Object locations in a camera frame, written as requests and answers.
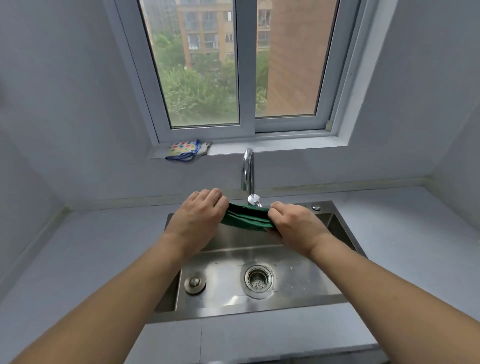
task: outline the green towel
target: green towel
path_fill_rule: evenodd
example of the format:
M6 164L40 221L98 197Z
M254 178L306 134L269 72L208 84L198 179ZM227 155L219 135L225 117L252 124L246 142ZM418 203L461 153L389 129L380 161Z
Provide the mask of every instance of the green towel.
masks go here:
M243 206L230 203L222 224L240 229L265 231L275 229L275 225L268 218L269 208Z

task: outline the white wall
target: white wall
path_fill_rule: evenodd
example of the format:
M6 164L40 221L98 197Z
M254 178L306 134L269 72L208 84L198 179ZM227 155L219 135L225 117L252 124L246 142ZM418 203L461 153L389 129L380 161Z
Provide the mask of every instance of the white wall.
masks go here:
M429 190L480 230L480 106L435 168Z
M400 0L345 148L262 153L258 188L430 174L480 97L480 1ZM0 124L66 202L239 186L241 156L147 160L102 2L0 2Z
M0 281L61 206L0 130Z

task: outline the glass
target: glass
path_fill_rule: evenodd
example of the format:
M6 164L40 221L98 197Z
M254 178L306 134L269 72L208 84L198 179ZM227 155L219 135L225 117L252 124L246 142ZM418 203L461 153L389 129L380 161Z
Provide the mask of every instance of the glass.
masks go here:
M239 124L232 0L139 1L171 127Z
M316 114L336 6L257 0L257 117Z

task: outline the chrome faucet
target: chrome faucet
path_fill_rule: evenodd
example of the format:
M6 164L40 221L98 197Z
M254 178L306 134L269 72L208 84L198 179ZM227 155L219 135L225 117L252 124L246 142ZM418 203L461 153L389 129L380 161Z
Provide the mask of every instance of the chrome faucet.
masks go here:
M248 204L262 207L260 196L255 194L255 162L253 160L253 149L248 148L243 155L243 168L241 171L241 189L248 191Z

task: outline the gray countertop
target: gray countertop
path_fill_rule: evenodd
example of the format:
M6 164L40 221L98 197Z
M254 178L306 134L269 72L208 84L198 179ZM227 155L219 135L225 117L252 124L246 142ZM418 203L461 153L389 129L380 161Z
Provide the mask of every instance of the gray countertop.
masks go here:
M370 260L480 320L480 235L423 188L278 199L333 200ZM0 305L0 364L151 246L177 208L70 214ZM147 325L127 362L246 362L376 345L342 303Z

